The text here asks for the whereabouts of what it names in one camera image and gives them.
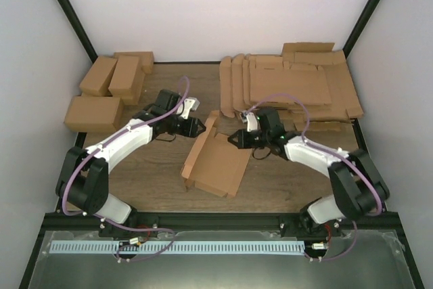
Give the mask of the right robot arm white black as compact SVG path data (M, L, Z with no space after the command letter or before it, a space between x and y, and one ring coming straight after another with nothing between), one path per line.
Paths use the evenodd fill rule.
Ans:
M307 166L329 179L332 194L316 199L300 212L305 235L319 235L329 221L357 221L382 213L390 191L365 150L330 148L307 139L304 133L287 131L274 108L243 112L241 117L246 128L230 135L230 144L242 150L267 148L270 154Z

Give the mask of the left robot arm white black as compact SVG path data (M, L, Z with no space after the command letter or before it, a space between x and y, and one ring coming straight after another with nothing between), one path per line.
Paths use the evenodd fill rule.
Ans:
M87 148L70 148L55 189L64 214L73 214L67 209L72 204L80 213L112 224L122 237L133 236L138 229L137 211L110 193L110 173L123 159L161 134L196 138L205 132L204 123L190 116L199 105L194 97L163 89L154 103L105 140Z

